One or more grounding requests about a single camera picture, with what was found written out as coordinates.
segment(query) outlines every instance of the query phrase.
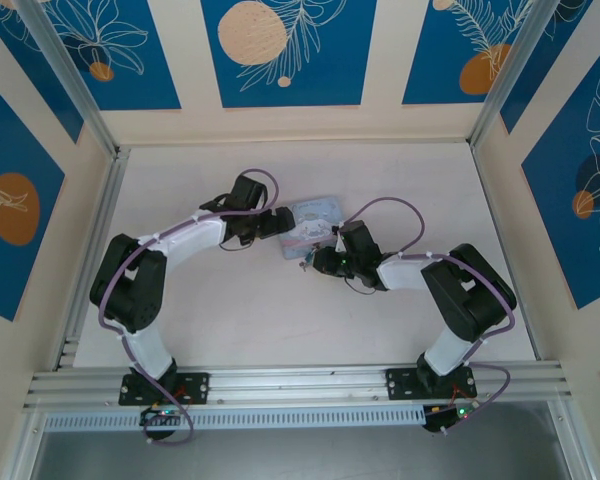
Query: black mounting bracket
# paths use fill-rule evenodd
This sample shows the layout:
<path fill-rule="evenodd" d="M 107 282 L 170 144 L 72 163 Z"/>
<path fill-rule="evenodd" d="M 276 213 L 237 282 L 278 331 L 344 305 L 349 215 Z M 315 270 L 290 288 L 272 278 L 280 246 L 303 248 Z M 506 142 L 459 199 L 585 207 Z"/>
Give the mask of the black mounting bracket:
<path fill-rule="evenodd" d="M 160 384 L 185 407 L 187 405 L 206 405 L 209 395 L 209 379 L 208 373 L 174 373 L 169 385 L 163 384 L 162 381 Z M 148 407 L 156 403 L 158 405 L 171 404 L 136 371 L 122 377 L 120 396 L 118 397 L 120 406 Z"/>
<path fill-rule="evenodd" d="M 451 399 L 456 390 L 462 391 L 468 398 L 478 396 L 473 372 L 469 367 L 458 367 L 449 375 L 439 377 L 443 381 L 433 390 L 422 383 L 417 372 L 416 367 L 388 369 L 385 378 L 389 400 Z"/>

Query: orange circle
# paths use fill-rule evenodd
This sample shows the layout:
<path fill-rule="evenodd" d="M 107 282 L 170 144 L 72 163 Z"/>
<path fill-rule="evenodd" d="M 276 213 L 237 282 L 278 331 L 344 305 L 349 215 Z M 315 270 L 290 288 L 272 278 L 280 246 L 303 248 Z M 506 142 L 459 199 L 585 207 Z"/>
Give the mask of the orange circle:
<path fill-rule="evenodd" d="M 24 246 L 33 240 L 39 221 L 40 199 L 33 183 L 19 173 L 0 175 L 0 238 Z"/>
<path fill-rule="evenodd" d="M 491 47 L 488 53 L 479 53 L 469 60 L 460 74 L 460 89 L 467 95 L 489 93 L 497 73 L 509 55 L 509 50 L 511 45 L 496 45 Z"/>
<path fill-rule="evenodd" d="M 110 82 L 113 80 L 113 69 L 102 62 L 93 62 L 89 65 L 89 73 L 100 82 Z"/>
<path fill-rule="evenodd" d="M 271 7 L 259 1 L 238 2 L 218 23 L 224 53 L 241 65 L 274 60 L 287 46 L 287 30 Z"/>
<path fill-rule="evenodd" d="M 571 208 L 573 208 L 573 213 L 575 213 L 578 218 L 584 220 L 589 218 L 593 213 L 593 204 L 593 195 L 586 190 L 580 190 L 576 193 L 576 196 L 573 197 Z"/>

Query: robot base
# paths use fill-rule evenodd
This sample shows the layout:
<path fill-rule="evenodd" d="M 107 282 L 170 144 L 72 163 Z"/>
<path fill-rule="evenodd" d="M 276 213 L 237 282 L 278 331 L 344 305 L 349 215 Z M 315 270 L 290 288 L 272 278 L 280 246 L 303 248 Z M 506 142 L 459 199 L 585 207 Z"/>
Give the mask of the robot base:
<path fill-rule="evenodd" d="M 385 376 L 389 400 L 451 399 L 458 390 L 468 398 L 478 396 L 473 372 L 469 367 L 458 367 L 449 375 L 439 377 L 441 381 L 432 390 L 425 387 L 417 372 L 417 368 L 388 369 Z"/>

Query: enclosure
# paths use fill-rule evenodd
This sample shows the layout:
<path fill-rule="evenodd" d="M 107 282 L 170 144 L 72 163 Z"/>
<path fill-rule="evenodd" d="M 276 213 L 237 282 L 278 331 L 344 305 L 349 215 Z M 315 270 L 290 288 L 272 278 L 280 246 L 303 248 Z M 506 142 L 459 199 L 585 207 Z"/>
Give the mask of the enclosure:
<path fill-rule="evenodd" d="M 272 237 L 169 271 L 157 328 L 208 380 L 192 442 L 145 442 L 96 272 L 250 168 L 341 220 L 404 199 L 359 217 L 382 252 L 471 244 L 513 287 L 457 430 L 421 428 L 455 385 L 396 400 L 388 376 L 445 328 L 437 299 Z M 452 473 L 600 478 L 600 0 L 0 0 L 0 478 Z"/>

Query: beige circle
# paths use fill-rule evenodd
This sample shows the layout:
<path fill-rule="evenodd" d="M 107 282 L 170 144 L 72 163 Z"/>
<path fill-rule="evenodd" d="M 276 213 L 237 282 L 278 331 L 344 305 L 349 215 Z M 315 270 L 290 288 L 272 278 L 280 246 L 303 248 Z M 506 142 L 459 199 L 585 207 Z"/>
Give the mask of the beige circle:
<path fill-rule="evenodd" d="M 49 2 L 50 0 L 38 0 L 38 3 Z M 3 7 L 7 7 L 9 10 L 15 10 L 16 6 L 13 4 L 12 0 L 0 0 L 0 5 Z"/>
<path fill-rule="evenodd" d="M 260 65 L 275 59 L 287 46 L 284 23 L 264 3 L 236 3 L 218 24 L 224 53 L 241 65 Z"/>
<path fill-rule="evenodd" d="M 455 3 L 455 0 L 433 0 L 433 8 L 436 10 L 446 10 Z"/>

